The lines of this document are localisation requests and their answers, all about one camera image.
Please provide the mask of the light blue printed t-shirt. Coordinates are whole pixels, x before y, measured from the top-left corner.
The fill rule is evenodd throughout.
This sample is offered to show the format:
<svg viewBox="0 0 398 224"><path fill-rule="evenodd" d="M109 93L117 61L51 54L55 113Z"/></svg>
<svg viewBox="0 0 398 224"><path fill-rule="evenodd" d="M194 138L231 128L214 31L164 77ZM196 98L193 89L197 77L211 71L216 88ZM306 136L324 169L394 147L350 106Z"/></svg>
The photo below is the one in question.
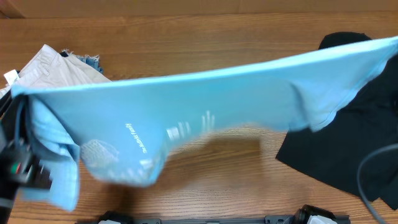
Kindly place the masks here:
<svg viewBox="0 0 398 224"><path fill-rule="evenodd" d="M239 67L112 82L28 97L34 151L53 179L22 198L72 211L78 164L96 179L146 187L171 149L202 134L254 123L279 130L330 124L397 53L397 38L367 40Z"/></svg>

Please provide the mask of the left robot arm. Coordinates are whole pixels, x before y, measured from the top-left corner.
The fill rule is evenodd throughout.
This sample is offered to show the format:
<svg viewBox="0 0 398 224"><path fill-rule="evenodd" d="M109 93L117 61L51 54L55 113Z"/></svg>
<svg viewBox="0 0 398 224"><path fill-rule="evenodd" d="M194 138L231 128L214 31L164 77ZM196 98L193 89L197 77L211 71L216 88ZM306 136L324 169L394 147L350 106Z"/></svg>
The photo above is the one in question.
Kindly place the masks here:
<svg viewBox="0 0 398 224"><path fill-rule="evenodd" d="M1 97L1 224L10 217L19 188L49 190L50 172L32 150L25 120L27 98Z"/></svg>

